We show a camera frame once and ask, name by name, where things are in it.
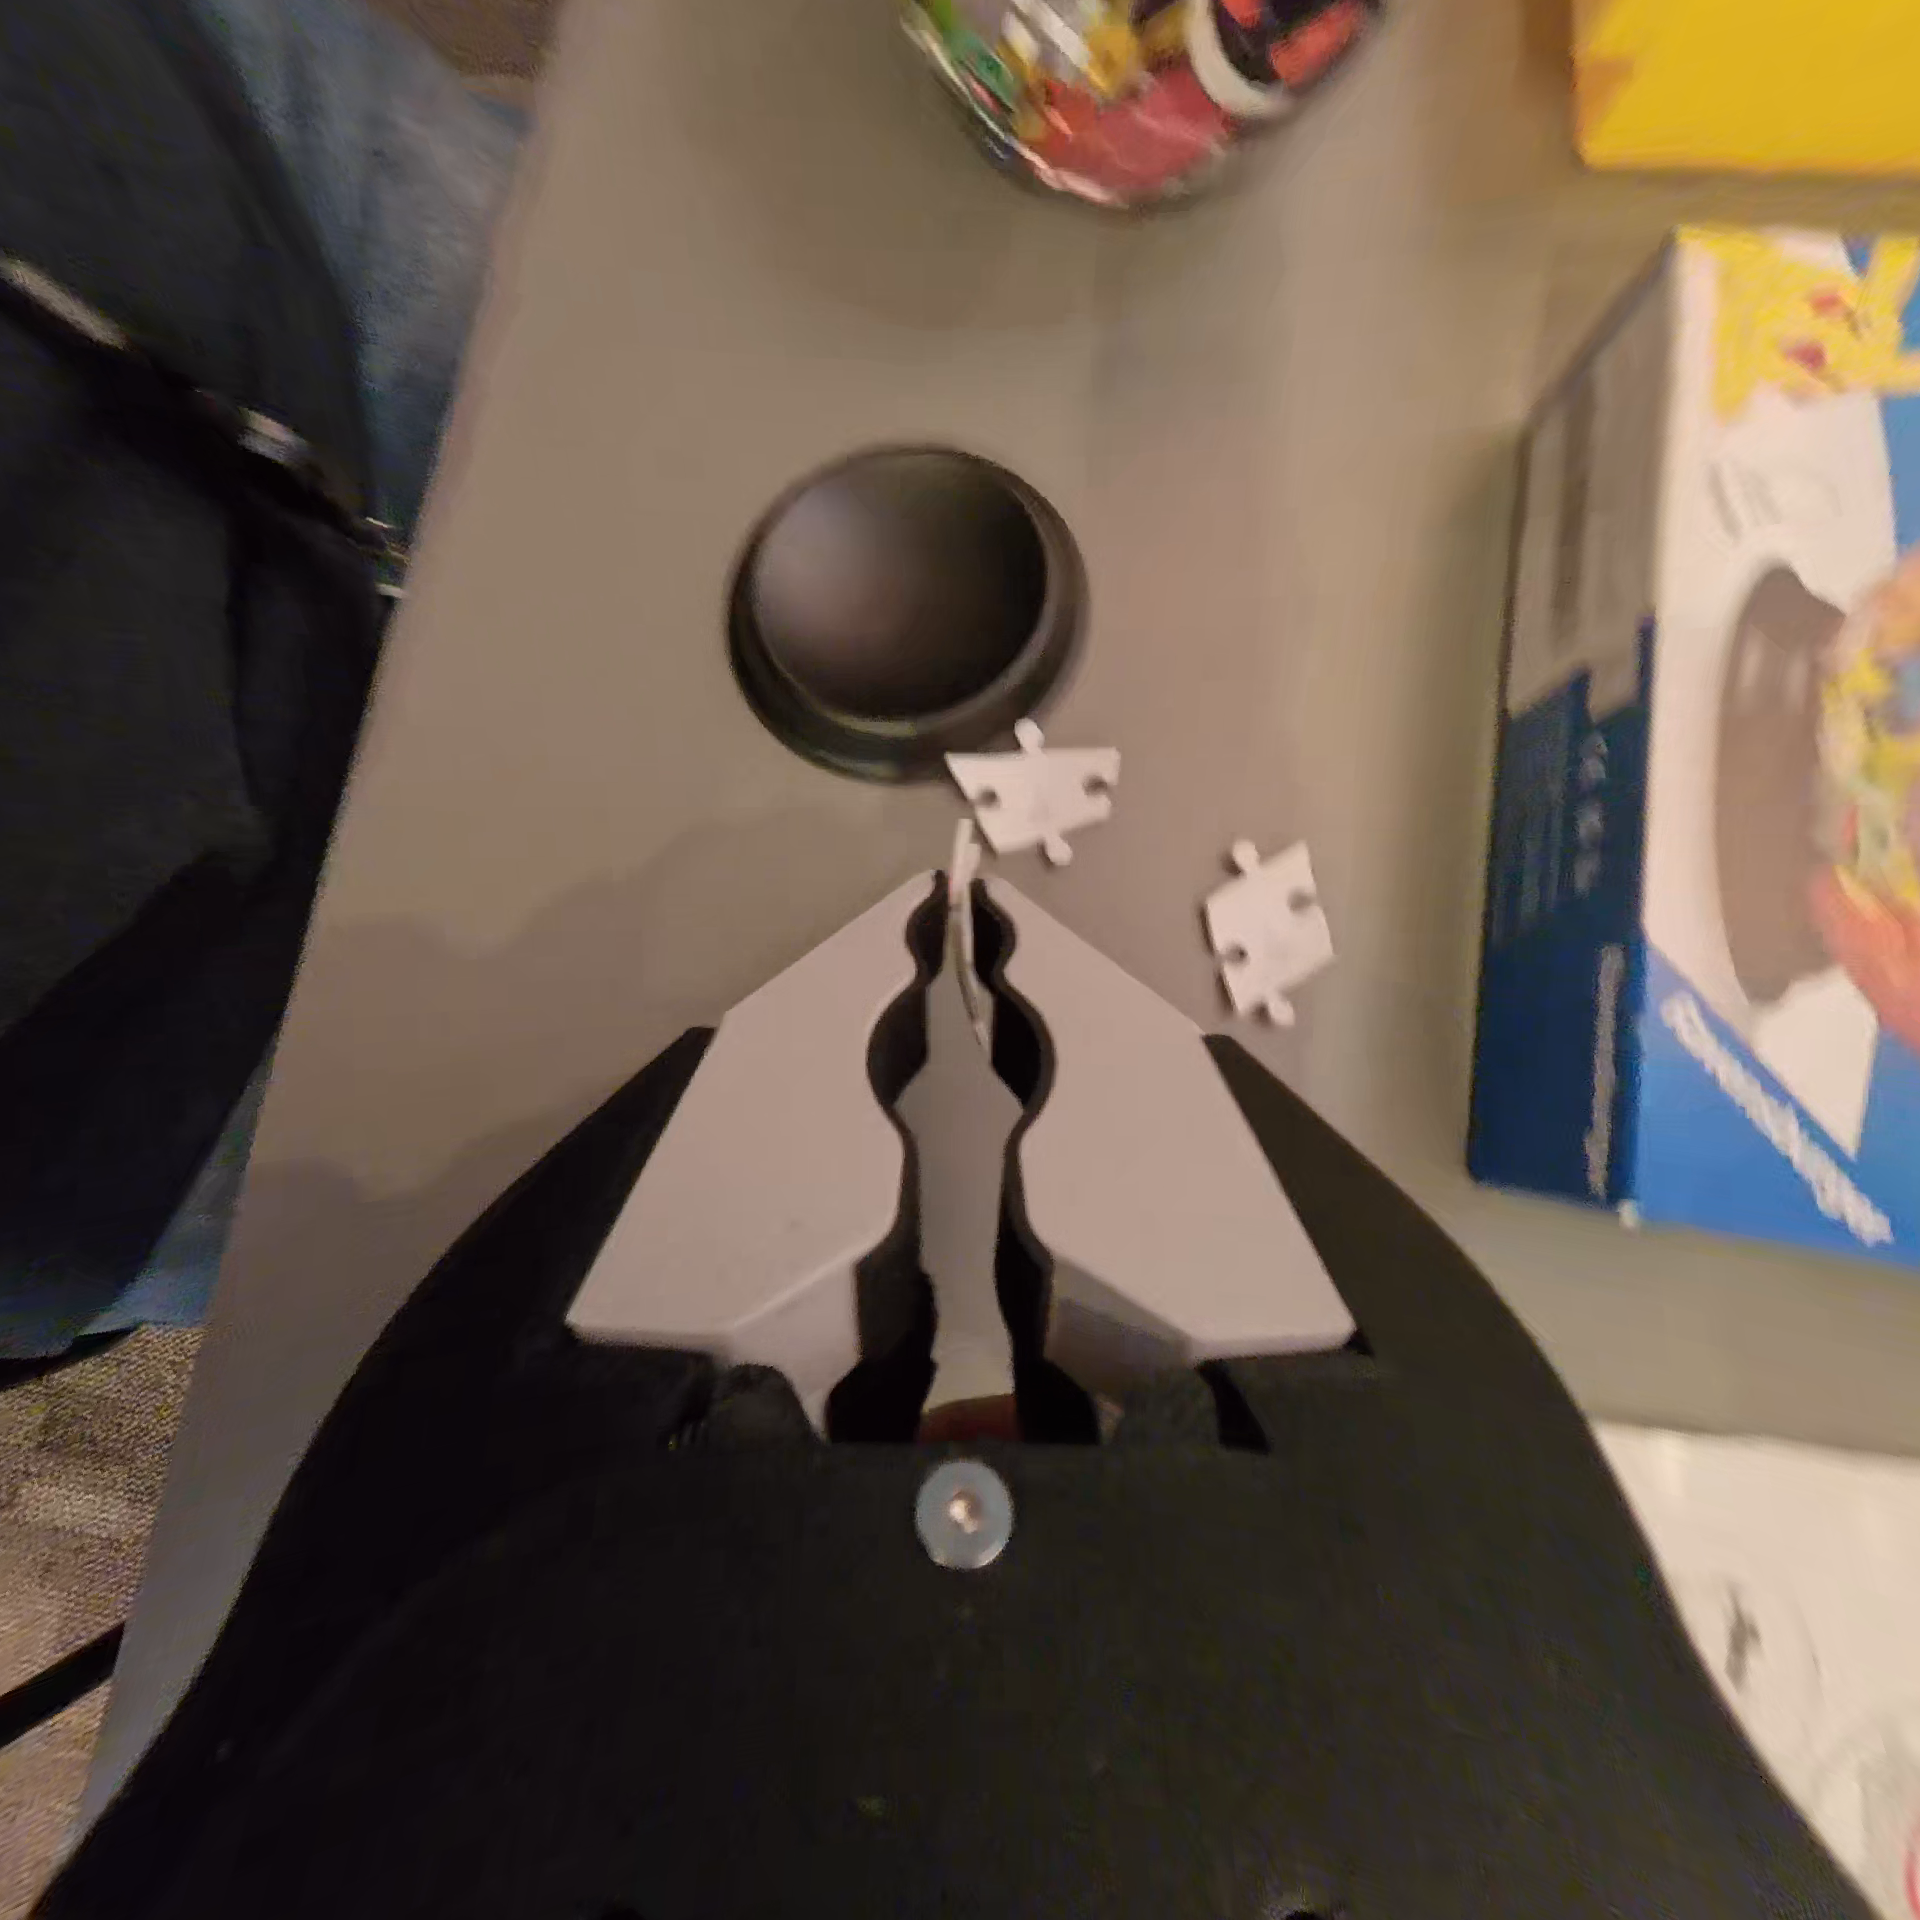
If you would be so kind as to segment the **single white puzzle piece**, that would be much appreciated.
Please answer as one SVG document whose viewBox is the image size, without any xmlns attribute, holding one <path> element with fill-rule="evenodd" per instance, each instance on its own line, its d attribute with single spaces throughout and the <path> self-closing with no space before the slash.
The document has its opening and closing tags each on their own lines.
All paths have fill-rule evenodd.
<svg viewBox="0 0 1920 1920">
<path fill-rule="evenodd" d="M 1309 848 L 1264 853 L 1253 841 L 1235 841 L 1226 865 L 1202 905 L 1219 989 L 1235 1016 L 1292 1029 L 1295 992 L 1335 956 Z"/>
<path fill-rule="evenodd" d="M 963 815 L 957 824 L 945 865 L 947 972 L 955 977 L 976 1044 L 984 1056 L 991 1056 L 995 1024 L 993 996 L 981 984 L 976 963 L 973 886 L 980 875 L 980 862 L 981 842 L 977 822 L 973 815 Z"/>
<path fill-rule="evenodd" d="M 947 753 L 945 767 L 999 858 L 1036 851 L 1064 868 L 1073 860 L 1073 838 L 1114 813 L 1122 750 L 1050 747 L 1044 725 L 1023 717 L 1011 749 Z"/>
</svg>

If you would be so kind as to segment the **colourful puzzle ball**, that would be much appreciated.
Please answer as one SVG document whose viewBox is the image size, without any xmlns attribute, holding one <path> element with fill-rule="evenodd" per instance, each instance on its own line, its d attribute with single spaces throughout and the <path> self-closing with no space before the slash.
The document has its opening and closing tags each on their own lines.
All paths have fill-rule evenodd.
<svg viewBox="0 0 1920 1920">
<path fill-rule="evenodd" d="M 1380 2 L 905 2 L 912 48 L 1002 172 L 1137 211 L 1207 193 L 1380 31 Z"/>
</svg>

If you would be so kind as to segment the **person's blue jeans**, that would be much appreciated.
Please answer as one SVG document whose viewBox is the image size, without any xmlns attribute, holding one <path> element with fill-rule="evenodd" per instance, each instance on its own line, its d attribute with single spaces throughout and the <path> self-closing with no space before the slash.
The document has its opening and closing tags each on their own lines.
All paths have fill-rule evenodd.
<svg viewBox="0 0 1920 1920">
<path fill-rule="evenodd" d="M 195 2 L 349 303 L 373 488 L 409 529 L 430 488 L 525 116 L 360 2 Z"/>
</svg>

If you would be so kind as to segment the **yellow plastic tray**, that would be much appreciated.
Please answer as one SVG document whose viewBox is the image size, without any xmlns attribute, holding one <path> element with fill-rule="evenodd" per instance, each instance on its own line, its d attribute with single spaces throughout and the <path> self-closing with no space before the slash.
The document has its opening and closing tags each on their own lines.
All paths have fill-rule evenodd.
<svg viewBox="0 0 1920 1920">
<path fill-rule="evenodd" d="M 1572 2 L 1579 159 L 1618 174 L 1916 178 L 1916 2 Z"/>
</svg>

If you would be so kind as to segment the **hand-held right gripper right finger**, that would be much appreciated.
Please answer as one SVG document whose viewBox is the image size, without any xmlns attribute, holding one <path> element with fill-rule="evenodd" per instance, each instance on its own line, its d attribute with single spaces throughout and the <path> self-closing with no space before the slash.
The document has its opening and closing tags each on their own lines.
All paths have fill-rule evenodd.
<svg viewBox="0 0 1920 1920">
<path fill-rule="evenodd" d="M 1197 1020 L 1011 883 L 973 881 L 1008 1135 L 995 1304 L 1021 1435 L 1095 1445 L 1103 1406 L 1358 1320 Z"/>
</svg>

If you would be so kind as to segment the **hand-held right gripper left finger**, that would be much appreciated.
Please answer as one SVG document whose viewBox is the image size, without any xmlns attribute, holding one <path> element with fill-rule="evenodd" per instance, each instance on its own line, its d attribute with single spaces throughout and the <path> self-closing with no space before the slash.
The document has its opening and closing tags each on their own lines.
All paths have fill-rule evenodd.
<svg viewBox="0 0 1920 1920">
<path fill-rule="evenodd" d="M 947 877 L 927 873 L 722 1016 L 570 1333 L 772 1369 L 830 1435 L 913 1435 L 936 1304 L 899 1097 L 945 940 Z"/>
</svg>

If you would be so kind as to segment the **blue puzzle box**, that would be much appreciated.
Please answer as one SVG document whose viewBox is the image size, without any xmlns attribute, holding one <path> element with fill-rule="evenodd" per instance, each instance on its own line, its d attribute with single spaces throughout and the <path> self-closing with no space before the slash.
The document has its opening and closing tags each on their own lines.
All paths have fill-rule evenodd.
<svg viewBox="0 0 1920 1920">
<path fill-rule="evenodd" d="M 1916 1271 L 1916 278 L 1681 229 L 1527 424 L 1487 1187 Z"/>
</svg>

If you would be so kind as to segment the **black round ball stand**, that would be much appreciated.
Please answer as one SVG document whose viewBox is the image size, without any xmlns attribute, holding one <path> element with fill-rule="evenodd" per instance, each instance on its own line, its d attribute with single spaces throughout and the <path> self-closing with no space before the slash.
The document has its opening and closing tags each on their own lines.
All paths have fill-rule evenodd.
<svg viewBox="0 0 1920 1920">
<path fill-rule="evenodd" d="M 747 708 L 790 753 L 920 783 L 1039 721 L 1089 618 L 1080 543 L 1018 472 L 955 444 L 870 444 L 757 517 L 726 645 Z"/>
</svg>

